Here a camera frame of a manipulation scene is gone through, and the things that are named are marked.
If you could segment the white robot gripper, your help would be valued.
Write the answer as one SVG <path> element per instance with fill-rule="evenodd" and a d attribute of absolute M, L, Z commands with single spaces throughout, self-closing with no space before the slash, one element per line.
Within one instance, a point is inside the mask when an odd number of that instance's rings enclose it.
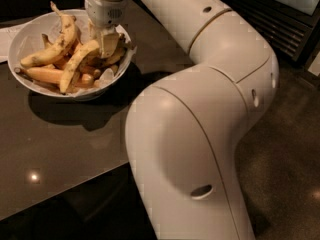
<path fill-rule="evenodd" d="M 105 28 L 100 31 L 100 52 L 102 58 L 110 57 L 117 48 L 119 33 L 116 27 L 124 16 L 126 0 L 85 0 L 88 20 L 88 33 L 92 40 L 98 39 L 96 27 Z"/>

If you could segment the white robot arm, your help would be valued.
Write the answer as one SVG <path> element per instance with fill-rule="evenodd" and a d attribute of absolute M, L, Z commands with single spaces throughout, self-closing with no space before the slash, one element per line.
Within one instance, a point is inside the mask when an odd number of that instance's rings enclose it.
<path fill-rule="evenodd" d="M 276 55 L 220 0 L 141 1 L 193 63 L 144 89 L 126 118 L 129 163 L 156 236 L 255 240 L 234 153 L 276 94 Z M 104 29 L 122 6 L 85 0 Z"/>

